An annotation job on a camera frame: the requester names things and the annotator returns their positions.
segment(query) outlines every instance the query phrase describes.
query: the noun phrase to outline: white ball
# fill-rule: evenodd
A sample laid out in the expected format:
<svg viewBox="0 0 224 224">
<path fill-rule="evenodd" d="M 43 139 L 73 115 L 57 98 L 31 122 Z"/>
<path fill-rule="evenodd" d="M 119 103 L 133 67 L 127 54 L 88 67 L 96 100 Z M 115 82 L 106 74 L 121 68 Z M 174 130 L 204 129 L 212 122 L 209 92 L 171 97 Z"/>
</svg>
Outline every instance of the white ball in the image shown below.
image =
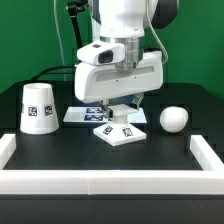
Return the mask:
<svg viewBox="0 0 224 224">
<path fill-rule="evenodd" d="M 160 124 L 171 133 L 181 131 L 188 120 L 188 113 L 181 107 L 167 107 L 160 115 Z"/>
</svg>

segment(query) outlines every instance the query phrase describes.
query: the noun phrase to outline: black table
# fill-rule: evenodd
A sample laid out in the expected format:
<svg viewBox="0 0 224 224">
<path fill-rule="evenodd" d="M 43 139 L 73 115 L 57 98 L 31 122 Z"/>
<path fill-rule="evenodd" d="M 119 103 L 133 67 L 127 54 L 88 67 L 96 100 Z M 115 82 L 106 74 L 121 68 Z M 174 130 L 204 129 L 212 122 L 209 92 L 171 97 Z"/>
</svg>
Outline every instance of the black table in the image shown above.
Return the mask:
<svg viewBox="0 0 224 224">
<path fill-rule="evenodd" d="M 164 84 L 146 93 L 141 107 L 148 124 L 136 126 L 147 139 L 113 147 L 93 135 L 99 124 L 63 122 L 69 106 L 86 106 L 74 96 L 72 82 L 49 82 L 60 125 L 56 132 L 39 136 L 20 132 L 26 83 L 16 83 L 0 95 L 0 137 L 15 133 L 17 141 L 5 169 L 200 170 L 189 150 L 193 134 L 204 136 L 223 160 L 224 104 L 198 85 Z M 128 103 L 129 98 L 113 103 L 121 101 Z M 159 123 L 168 106 L 181 106 L 189 114 L 187 126 L 177 134 L 168 134 Z M 223 196 L 1 195 L 0 199 L 1 223 L 222 223 L 224 218 Z"/>
</svg>

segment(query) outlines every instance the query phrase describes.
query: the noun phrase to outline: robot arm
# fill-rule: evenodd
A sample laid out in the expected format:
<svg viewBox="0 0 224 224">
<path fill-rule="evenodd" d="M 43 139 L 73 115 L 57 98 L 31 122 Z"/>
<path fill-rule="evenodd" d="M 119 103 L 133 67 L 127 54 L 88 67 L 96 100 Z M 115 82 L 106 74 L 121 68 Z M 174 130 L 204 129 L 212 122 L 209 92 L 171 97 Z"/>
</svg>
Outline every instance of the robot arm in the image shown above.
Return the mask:
<svg viewBox="0 0 224 224">
<path fill-rule="evenodd" d="M 161 52 L 143 49 L 146 7 L 155 26 L 164 27 L 175 17 L 178 0 L 91 0 L 89 5 L 93 39 L 99 39 L 78 50 L 77 98 L 91 103 L 160 88 Z"/>
</svg>

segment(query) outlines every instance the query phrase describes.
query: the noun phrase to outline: white robot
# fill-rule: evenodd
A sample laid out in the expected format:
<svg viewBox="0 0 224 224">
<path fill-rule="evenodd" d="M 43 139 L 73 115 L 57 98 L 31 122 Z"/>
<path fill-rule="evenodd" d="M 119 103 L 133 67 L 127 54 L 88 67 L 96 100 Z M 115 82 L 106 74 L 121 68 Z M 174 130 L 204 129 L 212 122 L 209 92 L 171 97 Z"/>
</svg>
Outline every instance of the white robot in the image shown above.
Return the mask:
<svg viewBox="0 0 224 224">
<path fill-rule="evenodd" d="M 138 112 L 144 92 L 161 87 L 163 62 L 160 50 L 144 53 L 144 28 L 154 32 L 152 25 L 167 26 L 177 14 L 178 0 L 77 1 L 90 7 L 93 42 L 77 52 L 82 62 L 75 73 L 75 95 L 84 103 L 99 102 L 105 116 L 112 117 L 94 134 L 113 146 L 145 139 L 127 116 Z M 110 99 L 127 95 L 134 95 L 132 106 L 110 106 Z"/>
</svg>

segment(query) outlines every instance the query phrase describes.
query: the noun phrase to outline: white platform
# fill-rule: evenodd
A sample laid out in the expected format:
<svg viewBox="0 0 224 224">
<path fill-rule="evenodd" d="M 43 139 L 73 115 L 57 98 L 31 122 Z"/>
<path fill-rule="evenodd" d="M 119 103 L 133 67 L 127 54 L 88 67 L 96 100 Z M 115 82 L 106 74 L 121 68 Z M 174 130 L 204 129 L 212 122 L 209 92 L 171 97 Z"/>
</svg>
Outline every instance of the white platform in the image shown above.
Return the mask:
<svg viewBox="0 0 224 224">
<path fill-rule="evenodd" d="M 128 115 L 136 114 L 138 110 L 124 104 L 109 107 L 113 111 L 113 121 L 93 130 L 99 138 L 112 146 L 146 139 L 146 134 L 128 122 Z"/>
</svg>

